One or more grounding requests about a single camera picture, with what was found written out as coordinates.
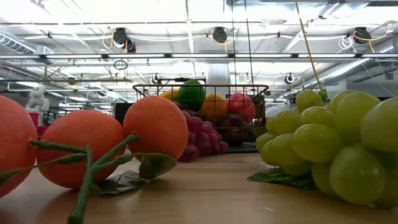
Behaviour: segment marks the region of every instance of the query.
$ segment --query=yellow fruit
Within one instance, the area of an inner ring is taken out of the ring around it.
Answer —
[[[296,107],[300,112],[313,106],[323,106],[322,98],[318,93],[304,90],[296,96]]]
[[[176,101],[178,99],[180,92],[178,89],[176,90],[168,90],[160,94],[161,97],[166,98],[168,100]]]
[[[227,112],[226,102],[219,94],[210,94],[201,106],[200,112],[208,121],[218,121],[225,118]]]

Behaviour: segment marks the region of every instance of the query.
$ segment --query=wooden table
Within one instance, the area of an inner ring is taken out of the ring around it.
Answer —
[[[137,192],[90,198],[85,223],[398,223],[397,211],[246,180],[260,166],[259,154],[227,154],[179,164]],[[115,173],[136,169],[137,162],[130,162]],[[34,170],[15,191],[0,199],[0,223],[64,224],[76,196]]]

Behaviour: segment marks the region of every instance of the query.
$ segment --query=artificial orange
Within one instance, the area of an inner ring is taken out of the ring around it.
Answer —
[[[212,93],[206,97],[200,112],[208,121],[219,121],[225,117],[227,112],[226,102],[219,94]]]
[[[132,153],[159,152],[178,159],[188,142],[184,115],[173,102],[160,96],[147,96],[131,105],[123,130],[125,136],[138,134],[139,140],[129,144]]]
[[[74,111],[56,120],[44,133],[42,140],[71,146],[90,146],[93,159],[97,161],[124,139],[123,128],[111,116],[93,110]],[[109,161],[124,153],[116,153]],[[58,150],[39,150],[37,163],[51,161],[69,155]],[[49,181],[66,188],[79,189],[83,183],[87,160],[73,164],[53,164],[40,167],[40,172]],[[97,173],[93,182],[99,182],[111,175],[116,167]]]
[[[0,96],[0,172],[34,165],[37,131],[28,112],[15,101]],[[9,179],[0,187],[0,198],[14,190],[30,171]]]

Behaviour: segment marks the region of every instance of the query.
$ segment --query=pipe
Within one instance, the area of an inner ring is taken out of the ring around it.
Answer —
[[[387,40],[386,42],[377,46],[377,53],[398,53],[398,36]],[[338,80],[350,77],[366,69],[377,66],[375,58],[357,59],[350,63],[337,65],[321,74],[319,74],[320,81],[323,85],[328,85]],[[311,79],[305,87],[315,86],[317,81],[315,78]]]
[[[0,80],[1,82],[36,82],[36,83],[58,83],[58,82],[129,82],[131,83],[132,80],[129,79],[124,79],[124,78],[120,78],[120,79],[103,79],[103,80],[99,80],[99,79],[87,79],[87,80],[20,80],[20,79],[8,79],[8,80]]]

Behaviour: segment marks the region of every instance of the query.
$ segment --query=ductwork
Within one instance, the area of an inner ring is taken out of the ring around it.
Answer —
[[[392,53],[392,54],[398,53],[398,36],[396,36],[382,44],[379,44],[376,47],[376,49],[377,49],[377,53]],[[339,65],[319,74],[319,79],[320,79],[322,85],[327,86],[331,83],[338,82],[339,80],[350,77],[359,72],[363,72],[366,69],[370,69],[377,65],[378,64],[377,64],[376,59],[373,59],[373,58],[358,59],[358,60],[355,60],[350,63],[339,64]],[[307,85],[305,85],[305,87],[311,88],[315,85],[317,85],[317,81],[315,78],[313,78],[308,82]]]

